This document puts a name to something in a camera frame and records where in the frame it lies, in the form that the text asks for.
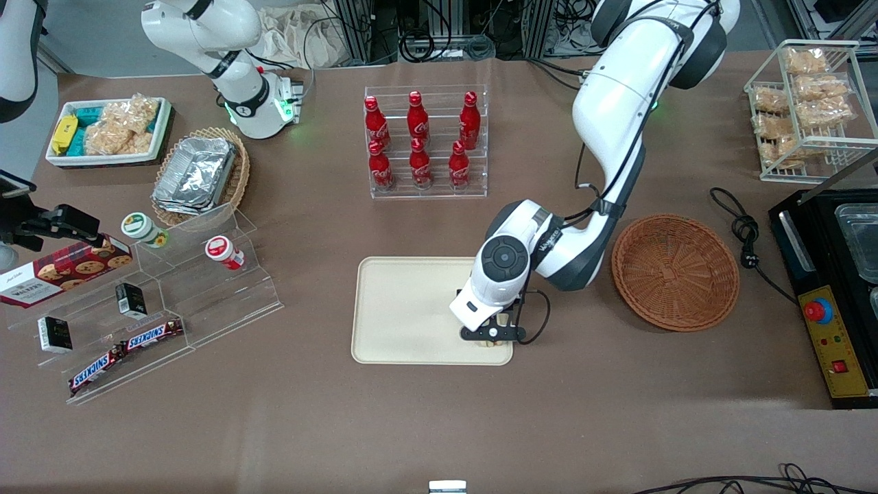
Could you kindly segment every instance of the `small black box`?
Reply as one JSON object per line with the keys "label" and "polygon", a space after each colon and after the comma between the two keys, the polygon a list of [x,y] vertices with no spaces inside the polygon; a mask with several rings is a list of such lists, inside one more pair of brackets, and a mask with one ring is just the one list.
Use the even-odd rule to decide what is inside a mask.
{"label": "small black box", "polygon": [[143,290],[134,285],[122,283],[116,286],[116,301],[119,313],[132,319],[143,319],[147,316],[147,303],[143,300]]}
{"label": "small black box", "polygon": [[40,348],[44,352],[67,353],[73,350],[67,321],[46,316],[37,325],[40,327]]}

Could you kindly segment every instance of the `brown table surface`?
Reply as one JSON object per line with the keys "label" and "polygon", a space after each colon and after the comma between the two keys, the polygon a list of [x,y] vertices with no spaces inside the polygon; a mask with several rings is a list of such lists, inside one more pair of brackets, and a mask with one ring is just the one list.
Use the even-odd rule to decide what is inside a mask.
{"label": "brown table surface", "polygon": [[[666,92],[619,229],[648,214],[688,214],[737,255],[730,217],[707,195],[726,187],[761,222],[762,265],[788,287],[766,211],[796,187],[758,180],[741,92],[767,55],[729,54],[705,84]],[[363,87],[462,82],[490,84],[487,199],[373,201]],[[136,91],[168,98],[177,110],[171,142],[230,127],[204,76],[61,76],[59,85],[61,102]],[[260,229],[256,248],[285,309],[81,407],[64,404],[57,374],[36,368],[32,338],[3,331],[0,484],[28,493],[379,493],[463,478],[475,493],[622,494],[686,477],[774,475],[794,461],[835,483],[878,488],[878,415],[828,410],[798,310],[755,272],[741,273],[737,307],[709,331],[664,332],[639,319],[605,261],[585,290],[549,291],[550,326],[503,367],[351,358],[363,258],[472,256],[508,202],[570,214],[591,200],[572,187],[581,143],[573,97],[524,62],[318,73],[300,125],[246,140],[253,170],[241,209]],[[155,171],[40,163],[34,199],[74,204],[118,233],[125,214],[150,211]],[[600,182],[588,154],[582,175]],[[534,303],[530,325],[543,316]]]}

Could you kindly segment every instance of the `yellow control panel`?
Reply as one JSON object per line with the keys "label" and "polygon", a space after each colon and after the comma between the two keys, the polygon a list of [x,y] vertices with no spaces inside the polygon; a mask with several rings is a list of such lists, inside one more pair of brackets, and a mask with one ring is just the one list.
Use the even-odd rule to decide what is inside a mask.
{"label": "yellow control panel", "polygon": [[866,378],[829,286],[799,295],[799,305],[829,394],[833,398],[868,396]]}

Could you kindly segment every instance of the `white robotic arm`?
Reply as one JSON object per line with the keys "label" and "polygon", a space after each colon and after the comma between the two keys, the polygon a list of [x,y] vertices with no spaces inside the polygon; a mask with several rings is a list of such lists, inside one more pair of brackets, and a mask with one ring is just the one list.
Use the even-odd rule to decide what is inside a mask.
{"label": "white robotic arm", "polygon": [[0,123],[16,119],[37,95],[37,42],[47,0],[0,0]]}
{"label": "white robotic arm", "polygon": [[[688,89],[713,73],[738,9],[738,0],[601,0],[592,35],[608,47],[579,89],[573,125],[601,164],[604,192],[569,222],[531,200],[504,207],[450,305],[464,326],[475,331],[512,303],[529,268],[562,291],[591,283],[643,166],[652,105],[668,84]],[[592,210],[584,229],[571,228]]]}
{"label": "white robotic arm", "polygon": [[155,1],[144,6],[140,23],[154,45],[213,80],[232,122],[246,136],[264,139],[294,123],[290,79],[260,73],[247,54],[262,24],[246,0]]}

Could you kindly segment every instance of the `wicker basket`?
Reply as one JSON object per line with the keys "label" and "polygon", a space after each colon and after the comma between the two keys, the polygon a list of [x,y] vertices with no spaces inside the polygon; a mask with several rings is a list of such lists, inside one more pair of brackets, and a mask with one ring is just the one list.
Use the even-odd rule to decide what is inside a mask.
{"label": "wicker basket", "polygon": [[613,249],[613,280],[646,321],[670,331],[716,326],[738,300],[738,265],[699,222],[656,214],[626,228]]}
{"label": "wicker basket", "polygon": [[[241,199],[244,197],[244,189],[247,188],[247,180],[250,177],[250,158],[247,155],[247,150],[244,148],[244,143],[241,142],[241,138],[225,128],[216,127],[196,130],[186,137],[206,137],[208,139],[221,137],[235,145],[237,153],[235,154],[232,163],[233,169],[232,172],[229,173],[228,181],[226,182],[226,187],[223,190],[222,199],[219,204],[231,202],[235,207],[238,207],[238,205],[241,204]],[[170,157],[174,155],[174,151],[176,151],[177,146],[179,146],[182,141],[183,139],[177,141],[177,143],[174,144],[174,147],[168,151],[167,155],[165,155],[164,160],[162,161],[162,167],[159,168],[159,172],[155,177],[156,184],[158,184],[159,180],[162,178],[162,174],[164,174],[165,168],[168,166]],[[191,214],[171,213],[170,211],[165,211],[158,207],[158,205],[155,204],[155,201],[153,201],[153,210],[159,220],[162,220],[162,223],[169,227],[182,223],[192,217]]]}

